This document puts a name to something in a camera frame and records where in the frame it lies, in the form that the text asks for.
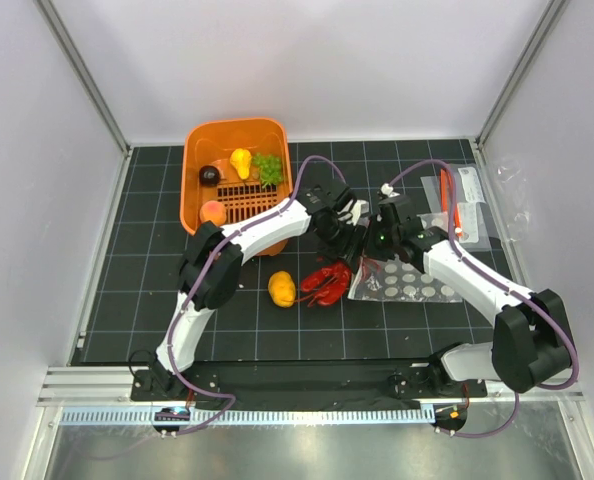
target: pill blister pack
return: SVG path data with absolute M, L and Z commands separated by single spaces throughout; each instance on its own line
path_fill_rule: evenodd
M 424 228 L 445 229 L 446 214 L 420 215 Z M 363 258 L 348 293 L 350 300 L 379 302 L 461 302 L 451 287 L 399 260 L 380 262 Z

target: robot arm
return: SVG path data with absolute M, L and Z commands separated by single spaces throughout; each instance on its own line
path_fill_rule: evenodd
M 403 195 L 382 200 L 380 213 L 370 218 L 368 227 L 358 224 L 360 208 L 348 187 L 333 180 L 326 188 L 316 186 L 301 192 L 280 215 L 234 238 L 209 269 L 174 331 L 172 349 L 178 369 L 184 371 L 193 364 L 197 343 L 210 316 L 235 293 L 241 265 L 265 248 L 302 235 L 308 229 L 317 232 L 329 256 L 342 260 L 353 272 L 358 269 L 361 255 L 378 260 L 399 256 L 420 272 L 453 288 L 494 326 L 492 343 L 457 345 L 433 354 L 433 358 L 439 359 L 440 382 L 494 379 L 522 393 L 570 366 L 570 356 L 552 329 L 507 291 L 532 298 L 570 337 L 563 303 L 556 294 L 549 290 L 534 294 L 468 257 L 507 290 L 494 286 L 465 265 L 449 244 L 446 232 L 436 227 L 423 229 L 412 203 Z M 198 278 L 210 250 L 227 235 L 257 219 L 253 217 L 223 229 L 207 223 L 197 230 L 180 267 L 175 315 L 187 299 L 187 292 Z M 157 349 L 157 357 L 165 370 L 173 370 L 167 340 Z
M 284 200 L 279 205 L 273 207 L 271 210 L 267 210 L 261 215 L 270 215 L 273 210 L 280 210 L 282 207 L 284 207 L 287 201 L 288 200 Z M 241 255 L 234 255 L 233 261 L 240 262 L 239 266 L 241 266 L 243 263 L 266 248 L 281 242 L 282 240 L 286 240 L 287 238 L 302 235 L 306 232 L 308 226 L 310 225 L 310 218 L 310 215 L 308 215 L 306 212 L 306 208 L 301 203 L 293 202 L 288 207 L 288 209 L 279 214 L 277 217 L 273 218 L 267 223 L 262 223 L 260 225 L 251 227 L 238 237 L 234 238 L 231 243 L 234 246 L 239 247 Z M 244 220 L 243 222 L 225 225 L 223 229 L 221 229 L 221 238 L 224 238 L 241 229 L 244 225 L 251 223 L 255 219 L 256 217 L 253 217 L 251 219 Z M 195 245 L 194 242 L 193 245 L 189 245 L 189 249 L 198 247 L 199 245 Z M 192 272 L 190 272 L 192 269 L 191 267 L 192 265 L 190 263 L 185 263 L 181 269 L 182 275 L 184 273 L 187 275 L 192 275 Z M 228 285 L 216 286 L 214 288 L 227 288 L 229 292 L 232 291 L 230 296 L 235 293 L 232 282 L 228 282 Z M 177 294 L 175 315 L 177 315 L 177 313 L 180 311 L 187 298 L 187 295 L 183 290 L 184 287 L 182 285 L 182 291 Z M 185 313 L 182 315 L 177 328 L 175 328 L 172 341 L 173 355 L 175 356 L 175 363 L 177 364 L 177 367 L 180 371 L 183 372 L 193 364 L 195 360 L 195 350 L 197 349 L 197 344 L 199 343 L 201 334 L 206 328 L 208 320 L 210 320 L 210 317 L 215 311 L 214 308 L 217 308 L 223 304 L 221 299 L 216 300 L 216 302 L 218 303 L 215 304 L 213 308 L 204 307 L 196 309 L 194 301 L 191 301 L 188 304 L 188 308 L 186 309 Z M 157 357 L 164 368 L 172 372 L 173 369 L 172 365 L 170 365 L 170 359 L 168 358 L 166 347 L 167 340 L 164 339 L 164 342 L 157 348 Z

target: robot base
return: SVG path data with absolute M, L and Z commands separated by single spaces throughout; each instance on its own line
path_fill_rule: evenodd
M 416 400 L 487 395 L 484 383 L 449 382 L 434 358 L 383 360 L 299 360 L 195 362 L 184 372 L 205 390 L 233 393 L 234 409 L 261 411 L 393 410 Z M 136 372 L 131 400 L 165 402 L 186 398 L 176 379 L 162 388 L 150 370 Z M 197 405 L 218 409 L 221 402 L 201 395 Z

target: orange plastic basket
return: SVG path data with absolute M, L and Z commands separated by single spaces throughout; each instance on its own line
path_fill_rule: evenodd
M 253 180 L 257 172 L 254 166 L 248 180 L 242 181 L 230 164 L 230 155 L 237 148 L 245 148 L 253 155 L 259 152 L 281 158 L 284 182 L 262 188 L 258 180 Z M 199 169 L 205 165 L 219 169 L 221 181 L 216 187 L 200 185 Z M 205 123 L 186 138 L 179 215 L 188 233 L 194 234 L 199 227 L 199 209 L 209 200 L 222 202 L 227 223 L 236 223 L 274 207 L 292 191 L 286 132 L 275 120 L 242 118 Z M 260 255 L 276 255 L 285 245 L 286 241 L 279 242 Z

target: white wall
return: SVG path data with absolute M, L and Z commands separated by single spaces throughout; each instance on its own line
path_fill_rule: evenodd
M 64 364 L 120 153 L 30 0 L 0 1 L 0 480 Z
M 478 134 L 547 0 L 55 0 L 130 142 Z
M 520 253 L 566 304 L 594 411 L 594 0 L 573 0 L 486 145 L 526 177 Z

